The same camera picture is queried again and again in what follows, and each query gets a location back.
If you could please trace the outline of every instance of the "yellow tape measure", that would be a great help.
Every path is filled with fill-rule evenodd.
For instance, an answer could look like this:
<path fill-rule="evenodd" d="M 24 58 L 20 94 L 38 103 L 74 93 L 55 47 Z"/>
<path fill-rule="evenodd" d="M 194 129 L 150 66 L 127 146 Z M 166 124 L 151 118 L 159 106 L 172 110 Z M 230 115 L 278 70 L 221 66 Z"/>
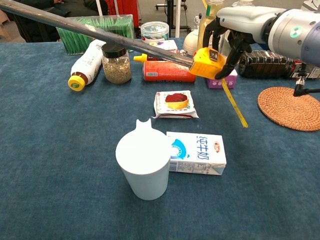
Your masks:
<path fill-rule="evenodd" d="M 232 97 L 232 94 L 231 94 L 231 92 L 230 92 L 230 90 L 229 90 L 229 88 L 227 86 L 226 80 L 223 78 L 221 80 L 221 83 L 222 83 L 222 87 L 223 87 L 223 90 L 224 90 L 226 96 L 228 97 L 230 103 L 232 104 L 236 114 L 238 115 L 238 117 L 239 117 L 239 119 L 240 119 L 240 121 L 242 123 L 242 126 L 244 128 L 247 128 L 248 127 L 248 123 L 247 123 L 246 119 L 244 118 L 244 116 L 242 115 L 240 109 L 238 108 L 236 101 Z"/>
<path fill-rule="evenodd" d="M 204 47 L 196 51 L 196 53 L 193 56 L 193 62 L 192 66 L 190 67 L 189 71 L 191 74 L 200 76 L 203 78 L 211 79 L 212 76 L 215 76 L 217 73 L 219 73 L 224 65 L 226 64 L 226 57 L 220 54 L 217 50 L 210 48 L 210 47 Z M 223 78 L 221 80 L 223 90 L 225 94 L 227 95 L 230 103 L 232 104 L 236 114 L 238 115 L 242 126 L 244 128 L 248 127 L 248 124 L 240 112 L 236 101 L 231 95 L 231 92 L 229 91 L 229 88 L 227 86 L 226 80 Z"/>

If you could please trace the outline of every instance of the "metal rod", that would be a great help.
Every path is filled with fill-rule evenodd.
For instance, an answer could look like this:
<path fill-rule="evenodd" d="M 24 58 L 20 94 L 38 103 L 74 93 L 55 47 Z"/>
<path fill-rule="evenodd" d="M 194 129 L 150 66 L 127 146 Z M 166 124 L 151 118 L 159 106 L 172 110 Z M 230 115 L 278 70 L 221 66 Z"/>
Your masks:
<path fill-rule="evenodd" d="M 52 25 L 58 28 L 66 29 L 75 33 L 87 35 L 92 38 L 99 39 L 104 42 L 114 43 L 127 49 L 147 54 L 152 57 L 161 58 L 169 62 L 190 68 L 193 60 L 190 57 L 183 56 L 178 53 L 151 46 L 135 39 L 127 38 L 111 32 L 104 31 L 100 28 L 82 24 L 75 20 L 68 19 L 44 10 L 40 10 L 14 0 L 0 0 L 0 9 L 4 11 L 20 15 L 22 17 L 35 20 L 44 24 Z"/>
<path fill-rule="evenodd" d="M 176 14 L 175 14 L 175 37 L 180 37 L 180 17 L 181 17 L 181 0 L 176 2 Z"/>
<path fill-rule="evenodd" d="M 167 0 L 167 23 L 169 25 L 169 38 L 171 38 L 171 30 L 174 25 L 174 20 L 173 20 L 173 10 L 174 10 L 174 0 Z"/>
<path fill-rule="evenodd" d="M 119 15 L 118 1 L 113 0 L 113 2 L 114 2 L 114 7 L 115 7 L 115 14 Z"/>
<path fill-rule="evenodd" d="M 101 9 L 101 4 L 100 4 L 100 0 L 95 0 L 96 6 L 98 8 L 98 12 L 99 12 L 99 16 L 102 16 L 102 9 Z"/>

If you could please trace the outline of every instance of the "orange can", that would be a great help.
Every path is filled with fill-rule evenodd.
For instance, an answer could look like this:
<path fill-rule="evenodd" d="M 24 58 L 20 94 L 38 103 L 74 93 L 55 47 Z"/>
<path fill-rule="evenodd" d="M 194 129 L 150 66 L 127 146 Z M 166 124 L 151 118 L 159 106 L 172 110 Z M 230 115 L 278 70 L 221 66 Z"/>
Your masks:
<path fill-rule="evenodd" d="M 187 82 L 196 81 L 196 75 L 189 68 L 169 61 L 145 61 L 142 67 L 147 82 Z"/>

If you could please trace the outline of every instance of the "snack package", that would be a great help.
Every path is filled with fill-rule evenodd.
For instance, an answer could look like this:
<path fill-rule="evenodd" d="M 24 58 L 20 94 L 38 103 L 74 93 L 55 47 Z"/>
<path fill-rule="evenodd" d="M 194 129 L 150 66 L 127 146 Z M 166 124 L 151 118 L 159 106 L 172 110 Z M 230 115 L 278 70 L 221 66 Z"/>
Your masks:
<path fill-rule="evenodd" d="M 190 119 L 199 118 L 189 90 L 160 91 L 154 98 L 155 119 Z"/>

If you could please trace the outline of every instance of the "blue logo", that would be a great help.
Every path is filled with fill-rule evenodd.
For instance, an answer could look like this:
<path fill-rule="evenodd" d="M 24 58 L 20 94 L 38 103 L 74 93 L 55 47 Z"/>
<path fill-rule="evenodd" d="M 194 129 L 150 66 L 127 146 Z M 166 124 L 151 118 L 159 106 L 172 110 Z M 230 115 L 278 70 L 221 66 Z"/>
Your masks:
<path fill-rule="evenodd" d="M 172 143 L 172 159 L 181 159 L 183 160 L 185 157 L 189 158 L 190 155 L 187 155 L 187 150 L 185 145 L 182 141 L 179 139 L 174 140 L 174 143 Z"/>

